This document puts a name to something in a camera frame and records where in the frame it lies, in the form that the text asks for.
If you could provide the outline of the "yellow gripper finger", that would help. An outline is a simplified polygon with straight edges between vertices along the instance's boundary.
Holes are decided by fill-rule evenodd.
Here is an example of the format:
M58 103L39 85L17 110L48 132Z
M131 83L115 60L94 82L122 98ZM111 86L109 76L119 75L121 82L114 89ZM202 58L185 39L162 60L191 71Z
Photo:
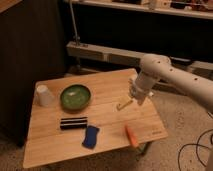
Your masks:
M133 102L132 99L130 99L130 100L121 100L121 101L117 104L116 108L117 108L118 110L122 110L122 109L125 108L126 106L130 105L132 102Z
M137 100L137 104L138 104L139 106L143 105L145 99L146 99L146 97L145 97L145 98L142 98L142 99L138 99L138 100Z

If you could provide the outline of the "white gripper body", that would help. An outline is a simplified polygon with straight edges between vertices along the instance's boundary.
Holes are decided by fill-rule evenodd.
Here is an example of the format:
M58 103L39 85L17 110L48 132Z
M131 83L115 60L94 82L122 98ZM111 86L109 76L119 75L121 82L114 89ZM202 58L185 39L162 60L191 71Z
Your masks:
M153 95L151 86L144 82L137 83L136 81L131 81L129 92L136 100L144 100L146 97L151 97Z

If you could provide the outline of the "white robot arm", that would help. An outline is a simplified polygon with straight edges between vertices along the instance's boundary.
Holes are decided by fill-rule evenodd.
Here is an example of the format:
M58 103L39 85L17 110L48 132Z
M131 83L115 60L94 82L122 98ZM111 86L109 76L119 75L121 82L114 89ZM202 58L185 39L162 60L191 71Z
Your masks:
M140 58L140 68L140 73L130 78L128 93L139 105L152 87L164 80L213 114L213 81L173 67L170 59L163 55L144 54Z

